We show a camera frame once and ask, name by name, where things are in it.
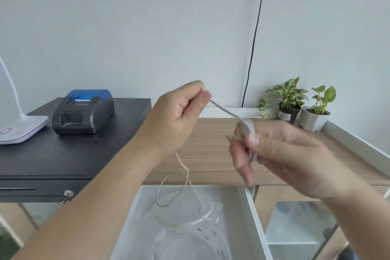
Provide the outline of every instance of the wooden countertop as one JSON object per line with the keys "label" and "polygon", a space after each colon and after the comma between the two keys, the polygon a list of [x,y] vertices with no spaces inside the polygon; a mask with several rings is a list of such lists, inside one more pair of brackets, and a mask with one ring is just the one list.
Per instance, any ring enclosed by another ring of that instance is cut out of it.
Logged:
{"label": "wooden countertop", "polygon": [[[236,126],[234,118],[200,118],[186,145],[178,152],[183,163],[190,171],[193,184],[243,184],[241,177],[232,165],[227,135],[231,135]],[[325,132],[308,132],[321,140],[333,154],[346,164],[354,173],[371,185],[390,185],[390,178],[379,172],[364,159],[346,148],[343,144]],[[185,178],[175,156],[164,160],[145,179],[144,184],[160,184],[169,174],[165,184],[183,184]],[[254,164],[255,184],[286,185],[264,166]]]}

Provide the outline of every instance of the right hand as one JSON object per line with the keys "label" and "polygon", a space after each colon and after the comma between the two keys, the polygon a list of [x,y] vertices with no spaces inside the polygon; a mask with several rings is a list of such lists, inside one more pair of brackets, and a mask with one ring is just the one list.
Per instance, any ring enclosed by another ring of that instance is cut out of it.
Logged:
{"label": "right hand", "polygon": [[[312,198],[338,198],[353,187],[357,176],[317,139],[285,121],[255,124],[256,134],[245,136],[246,144],[232,140],[229,151],[233,164],[247,186],[254,183],[248,164],[248,150],[258,162],[298,192]],[[235,135],[242,135],[240,126]]]}

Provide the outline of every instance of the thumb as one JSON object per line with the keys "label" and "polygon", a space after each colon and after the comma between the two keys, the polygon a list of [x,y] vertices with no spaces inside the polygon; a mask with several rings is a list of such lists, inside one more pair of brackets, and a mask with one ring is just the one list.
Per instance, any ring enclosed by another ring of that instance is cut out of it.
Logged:
{"label": "thumb", "polygon": [[183,120],[195,125],[198,121],[198,117],[203,109],[207,106],[211,100],[211,93],[209,91],[201,91],[192,99],[183,113]]}
{"label": "thumb", "polygon": [[245,137],[245,142],[251,151],[280,164],[291,164],[300,160],[298,146],[278,139],[260,136],[259,134],[249,134]]}

